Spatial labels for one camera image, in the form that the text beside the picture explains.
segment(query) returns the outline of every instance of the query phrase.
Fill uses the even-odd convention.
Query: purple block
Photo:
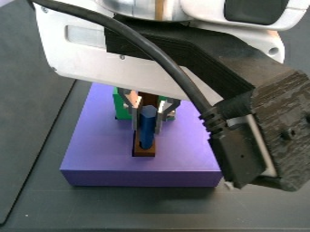
[[[61,171],[75,186],[216,187],[221,169],[191,102],[163,123],[155,158],[133,157],[130,121],[115,120],[113,87],[94,84]]]

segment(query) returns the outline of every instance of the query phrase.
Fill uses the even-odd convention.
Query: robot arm
[[[110,31],[105,32],[102,25],[91,24],[77,17],[54,11],[62,10],[62,7],[53,7],[50,3],[54,1],[35,0],[34,2],[39,4],[35,7],[47,60],[61,75],[93,82],[103,82],[129,90],[150,92],[175,99],[187,99],[183,92],[185,88],[182,90],[175,85],[157,63],[146,60],[146,55],[135,52],[131,44],[122,40],[118,34]],[[125,1],[71,2],[98,12],[98,18],[102,15],[110,15],[110,11],[105,7],[113,12],[126,15],[121,6],[134,7],[139,3],[139,1],[126,1],[126,3]],[[179,21],[175,10],[182,8],[182,11],[185,10],[182,14],[189,11],[185,4],[187,1],[150,2],[157,7],[150,8],[155,10],[151,11],[153,14],[147,14],[147,19],[151,19],[149,16],[153,15],[158,21],[163,21],[163,19]],[[284,11],[289,6],[290,3],[282,7]],[[137,16],[135,8],[130,9],[131,13],[135,12],[135,15],[131,16]],[[187,19],[193,20],[194,14],[186,15]],[[82,14],[75,14],[75,16],[85,18]],[[213,101],[213,103],[218,102],[216,107],[210,107],[206,103],[208,111],[201,112],[201,118],[205,119],[205,126],[213,133],[210,143],[226,180],[232,181],[234,186],[240,188],[248,183],[256,182],[285,190],[298,189],[310,177],[308,173],[309,162],[301,161],[309,159],[308,151],[310,150],[308,145],[309,131],[304,129],[308,128],[306,117],[310,112],[310,101],[306,94],[310,87],[309,78],[302,73],[296,72],[269,58],[281,61],[281,56],[274,54],[274,51],[281,53],[281,47],[273,46],[262,50],[268,57],[234,36],[210,33],[195,26],[186,27],[182,24],[162,26],[162,23],[127,21],[122,18],[118,20],[135,28],[141,34],[154,43],[158,42],[163,45],[166,49],[173,47],[173,50],[167,49],[167,51],[175,60],[179,53],[178,49],[174,49],[174,45],[186,44],[186,53],[193,52],[194,55],[187,60],[194,63],[182,63],[177,60],[178,63],[187,67],[185,71],[189,73],[191,81],[199,86],[205,97],[210,99],[210,95],[216,95],[206,85],[209,83],[216,92],[225,98],[221,101],[221,97],[217,95],[216,101]],[[208,21],[213,20],[203,18],[203,21],[195,21],[195,24],[201,25],[197,27],[203,28]],[[228,20],[226,24],[234,26],[248,24],[252,28],[270,29],[269,25],[258,25],[257,21],[237,23]],[[232,27],[224,28],[226,29],[221,30],[228,32],[232,30]],[[272,34],[266,30],[253,29],[246,29],[240,34],[254,31],[260,32],[261,36]],[[278,39],[276,34],[265,38]],[[216,75],[224,78],[216,80],[213,79]]]

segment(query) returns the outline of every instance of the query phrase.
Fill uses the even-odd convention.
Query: black cable
[[[208,110],[213,108],[213,105],[209,103],[197,84],[187,77],[187,74],[181,69],[171,57],[166,54],[166,52],[158,47],[155,43],[153,43],[127,25],[121,23],[118,20],[107,17],[106,15],[87,10],[79,6],[69,5],[51,0],[32,1],[51,10],[77,16],[95,24],[107,27],[117,34],[122,35],[129,40],[129,42],[134,46],[137,46],[155,62],[158,62],[165,71],[169,72],[179,87],[185,91],[187,97],[190,98],[191,102],[194,103],[199,113],[203,114]]]

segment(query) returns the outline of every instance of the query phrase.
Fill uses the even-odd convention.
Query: white panel
[[[67,40],[69,25],[103,30],[101,26],[54,11],[44,13],[39,5],[35,7],[46,58],[59,75],[189,100],[171,76],[155,62],[131,57],[125,57],[123,60],[121,55],[107,53],[105,48],[81,45]],[[222,98],[214,90],[187,68],[185,71],[212,104],[220,102]]]
[[[225,18],[226,0],[181,0],[183,11],[202,21],[276,31],[289,30],[298,24],[309,3],[310,0],[292,0],[290,6],[293,8],[286,9],[278,21],[272,25],[260,25],[228,21]]]

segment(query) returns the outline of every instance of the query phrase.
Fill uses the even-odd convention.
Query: small metal part
[[[139,113],[142,108],[142,97],[138,96],[137,91],[118,88],[118,92],[123,98],[123,107],[133,115],[133,129],[137,131],[139,127]]]
[[[167,121],[169,117],[175,116],[175,109],[181,105],[181,100],[167,98],[166,101],[161,102],[159,110],[158,110],[158,119],[157,119],[157,127],[155,133],[159,134],[162,131],[162,122]]]
[[[229,190],[236,189],[234,184],[232,182],[226,181],[225,184],[226,184],[226,187],[228,187]]]
[[[43,9],[44,13],[48,13],[48,9],[47,8],[42,7],[42,9]]]
[[[285,140],[294,140],[297,137],[297,131],[293,128],[288,128],[284,132],[282,132],[282,138]]]

